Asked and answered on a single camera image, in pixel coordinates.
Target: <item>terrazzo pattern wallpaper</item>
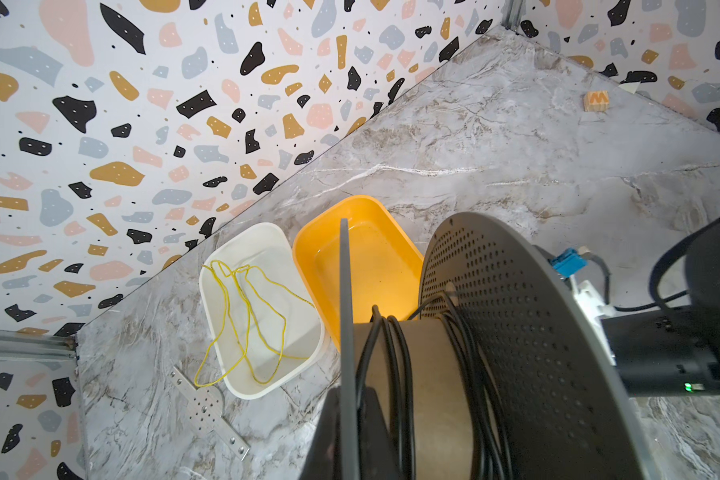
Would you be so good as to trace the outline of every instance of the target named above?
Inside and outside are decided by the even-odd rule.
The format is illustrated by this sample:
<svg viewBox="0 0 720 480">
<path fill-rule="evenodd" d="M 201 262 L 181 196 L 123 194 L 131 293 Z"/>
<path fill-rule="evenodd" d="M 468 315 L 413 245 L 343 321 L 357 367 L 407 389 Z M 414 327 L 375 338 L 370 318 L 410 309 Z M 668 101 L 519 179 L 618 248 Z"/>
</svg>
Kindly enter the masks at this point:
<svg viewBox="0 0 720 480">
<path fill-rule="evenodd" d="M 0 330 L 71 335 L 504 0 L 0 0 Z"/>
<path fill-rule="evenodd" d="M 520 30 L 720 132 L 720 0 L 524 0 Z"/>
<path fill-rule="evenodd" d="M 0 480 L 85 478 L 75 363 L 0 360 Z"/>
</svg>

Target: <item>gray marble surface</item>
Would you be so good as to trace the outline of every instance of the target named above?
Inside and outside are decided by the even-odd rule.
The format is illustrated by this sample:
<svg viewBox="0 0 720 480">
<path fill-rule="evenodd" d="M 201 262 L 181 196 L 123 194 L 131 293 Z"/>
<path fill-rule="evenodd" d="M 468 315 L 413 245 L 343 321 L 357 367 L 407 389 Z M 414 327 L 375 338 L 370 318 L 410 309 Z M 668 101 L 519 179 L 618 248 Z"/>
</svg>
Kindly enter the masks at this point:
<svg viewBox="0 0 720 480">
<path fill-rule="evenodd" d="M 589 90 L 610 92 L 607 112 L 583 112 Z M 90 478 L 298 477 L 338 380 L 333 348 L 259 400 L 222 388 L 226 417 L 252 447 L 244 463 L 217 437 L 192 434 L 166 375 L 173 364 L 193 375 L 210 341 L 197 277 L 218 245 L 260 221 L 293 242 L 354 194 L 384 203 L 422 251 L 464 210 L 551 251 L 588 245 L 610 264 L 615 304 L 632 305 L 648 300 L 659 255 L 720 216 L 720 135 L 493 30 L 80 331 Z M 601 286 L 590 269 L 583 276 Z M 682 287 L 672 270 L 662 291 Z M 215 363 L 212 353 L 209 376 Z M 665 478 L 720 478 L 720 398 L 634 405 Z"/>
</svg>

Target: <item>yellow cord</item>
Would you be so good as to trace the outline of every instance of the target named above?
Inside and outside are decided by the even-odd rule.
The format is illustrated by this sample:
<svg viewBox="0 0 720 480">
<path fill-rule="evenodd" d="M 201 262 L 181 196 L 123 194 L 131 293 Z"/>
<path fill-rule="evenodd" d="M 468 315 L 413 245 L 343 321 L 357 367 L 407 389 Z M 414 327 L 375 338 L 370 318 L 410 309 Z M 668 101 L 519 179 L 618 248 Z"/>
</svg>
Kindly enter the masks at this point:
<svg viewBox="0 0 720 480">
<path fill-rule="evenodd" d="M 231 309 L 230 309 L 230 292 L 228 291 L 228 289 L 226 288 L 226 286 L 224 285 L 222 280 L 219 278 L 219 276 L 216 274 L 216 271 L 213 268 L 213 264 L 218 264 L 219 270 L 220 270 L 221 274 L 224 275 L 224 277 L 232 278 L 232 280 L 235 282 L 235 287 L 237 288 L 238 295 L 240 295 L 240 298 L 246 304 L 247 314 L 248 314 L 248 323 L 247 323 L 247 331 L 246 331 L 246 346 L 245 346 L 245 348 L 243 348 L 242 344 L 240 343 L 240 336 L 237 333 L 237 328 L 235 328 L 235 323 L 232 321 L 232 314 L 231 314 Z M 270 305 L 269 302 L 264 300 L 261 295 L 259 295 L 258 290 L 256 290 L 256 288 L 253 286 L 251 281 L 248 279 L 248 273 L 250 273 L 251 270 L 256 269 L 259 272 L 261 272 L 261 274 L 264 276 L 264 279 L 266 281 L 268 281 L 269 283 L 271 283 L 273 285 L 278 285 L 279 287 L 283 288 L 285 291 L 287 291 L 294 297 L 298 298 L 302 302 L 309 304 L 312 308 L 314 308 L 315 306 L 311 302 L 309 302 L 308 300 L 304 300 L 297 294 L 291 292 L 287 286 L 270 280 L 269 277 L 264 273 L 264 270 L 262 270 L 257 265 L 244 265 L 244 266 L 240 266 L 239 268 L 232 270 L 224 262 L 221 262 L 220 260 L 212 260 L 210 263 L 210 266 L 203 265 L 203 267 L 210 270 L 211 274 L 213 274 L 213 279 L 216 281 L 216 283 L 218 283 L 219 288 L 221 289 L 221 292 L 224 296 L 224 314 L 222 316 L 221 330 L 219 331 L 219 334 L 216 335 L 216 338 L 213 339 L 211 344 L 208 345 L 208 349 L 206 349 L 206 355 L 202 359 L 200 368 L 197 370 L 197 373 L 195 374 L 194 383 L 195 383 L 196 387 L 203 388 L 203 387 L 208 387 L 208 386 L 217 384 L 218 382 L 223 380 L 224 377 L 229 375 L 232 370 L 237 368 L 237 366 L 240 364 L 240 362 L 243 359 L 246 360 L 246 363 L 248 364 L 248 368 L 251 371 L 251 375 L 253 376 L 253 379 L 261 385 L 266 385 L 275 377 L 275 374 L 277 374 L 277 371 L 280 368 L 280 362 L 282 361 L 283 358 L 292 359 L 292 360 L 306 360 L 308 358 L 308 357 L 302 357 L 302 356 L 289 356 L 289 355 L 283 354 L 283 349 L 285 348 L 285 344 L 286 344 L 286 327 L 288 324 L 288 320 L 280 312 L 275 310 L 275 308 L 272 305 Z M 255 293 L 256 296 L 259 298 L 259 300 L 261 302 L 264 302 L 272 310 L 272 312 L 277 314 L 282 319 L 282 338 L 281 338 L 282 342 L 281 342 L 279 351 L 270 347 L 268 341 L 264 338 L 264 335 L 261 332 L 261 328 L 259 327 L 259 321 L 256 318 L 256 313 L 253 311 L 253 306 L 251 305 L 250 300 L 248 299 L 248 296 L 246 295 L 245 291 L 243 291 L 242 287 L 240 286 L 240 282 L 237 279 L 237 274 L 243 274 L 243 273 L 245 274 L 243 279 L 248 283 L 251 290 L 253 290 L 253 293 Z M 253 321 L 256 324 L 256 330 L 259 332 L 259 338 L 262 340 L 262 342 L 264 342 L 264 345 L 266 346 L 266 348 L 270 352 L 276 353 L 278 355 L 277 366 L 275 367 L 275 371 L 272 372 L 269 379 L 267 379 L 265 381 L 261 381 L 256 377 L 256 373 L 253 371 L 253 366 L 251 365 L 250 360 L 248 359 L 248 347 L 250 344 L 249 337 L 250 337 L 250 331 L 251 331 L 251 317 L 253 317 Z M 214 382 L 199 384 L 197 379 L 198 379 L 198 377 L 200 377 L 200 371 L 202 370 L 203 366 L 206 364 L 206 361 L 208 360 L 208 355 L 210 354 L 211 348 L 213 347 L 214 344 L 216 344 L 216 341 L 218 341 L 219 338 L 221 338 L 221 335 L 224 333 L 224 327 L 226 325 L 227 318 L 230 319 L 230 324 L 232 325 L 232 331 L 235 333 L 235 340 L 237 341 L 238 346 L 240 346 L 240 350 L 242 350 L 242 356 L 240 356 L 240 358 L 237 360 L 237 362 L 235 362 L 235 364 L 229 370 L 224 372 L 224 374 L 221 377 L 219 377 L 217 380 L 215 380 Z"/>
</svg>

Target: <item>gray perforated disc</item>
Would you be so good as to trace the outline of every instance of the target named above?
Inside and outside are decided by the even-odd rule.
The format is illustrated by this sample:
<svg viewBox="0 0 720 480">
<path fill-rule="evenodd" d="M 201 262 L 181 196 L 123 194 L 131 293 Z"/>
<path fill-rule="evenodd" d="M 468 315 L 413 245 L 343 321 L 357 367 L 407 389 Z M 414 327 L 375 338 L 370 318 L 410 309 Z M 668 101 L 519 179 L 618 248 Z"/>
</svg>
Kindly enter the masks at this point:
<svg viewBox="0 0 720 480">
<path fill-rule="evenodd" d="M 620 378 L 535 247 L 490 216 L 451 216 L 427 248 L 419 301 L 448 282 L 496 378 L 520 478 L 658 478 Z M 438 300 L 422 316 L 444 310 Z"/>
</svg>

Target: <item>white plastic bin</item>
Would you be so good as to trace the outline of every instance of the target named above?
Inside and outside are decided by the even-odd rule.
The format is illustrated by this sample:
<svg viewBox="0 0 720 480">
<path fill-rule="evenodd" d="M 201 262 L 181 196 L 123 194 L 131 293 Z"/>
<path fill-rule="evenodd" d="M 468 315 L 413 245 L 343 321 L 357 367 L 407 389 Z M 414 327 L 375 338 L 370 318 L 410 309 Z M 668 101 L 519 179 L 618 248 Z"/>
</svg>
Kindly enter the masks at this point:
<svg viewBox="0 0 720 480">
<path fill-rule="evenodd" d="M 216 249 L 208 257 L 205 264 L 211 266 L 213 260 L 220 260 L 233 270 L 244 265 L 257 265 L 264 270 L 270 280 L 287 286 L 291 292 L 312 302 L 312 298 L 309 296 L 307 288 L 296 270 L 288 239 L 277 225 L 261 223 L 251 226 Z M 225 283 L 230 293 L 232 321 L 237 328 L 240 343 L 244 348 L 246 344 L 245 334 L 248 331 L 246 304 L 237 293 L 232 277 L 222 276 L 218 264 L 215 264 L 214 267 L 216 268 L 216 274 Z M 243 280 L 243 277 L 243 274 L 238 274 L 240 286 L 251 302 L 256 318 L 259 320 L 261 332 L 270 347 L 279 352 L 282 338 L 282 319 L 259 300 L 250 286 Z M 254 381 L 246 361 L 242 360 L 237 368 L 225 377 L 224 383 L 236 397 L 252 400 L 278 388 L 313 364 L 323 353 L 327 342 L 325 326 L 314 308 L 295 298 L 283 288 L 267 282 L 256 269 L 251 270 L 248 278 L 259 292 L 259 295 L 288 320 L 283 354 L 307 357 L 306 360 L 292 360 L 283 357 L 277 374 L 266 385 Z M 213 278 L 213 274 L 206 268 L 202 268 L 200 272 L 200 295 L 202 305 L 206 310 L 211 338 L 214 339 L 222 327 L 224 297 L 218 283 Z M 235 339 L 229 319 L 227 319 L 224 333 L 214 347 L 216 348 L 216 356 L 219 359 L 222 372 L 226 372 L 240 359 L 242 349 Z M 252 319 L 248 358 L 253 370 L 256 372 L 256 377 L 260 380 L 266 380 L 270 377 L 278 361 L 278 354 L 268 350 L 259 338 L 256 324 Z M 209 379 L 205 371 L 202 378 L 201 382 L 207 382 Z"/>
</svg>

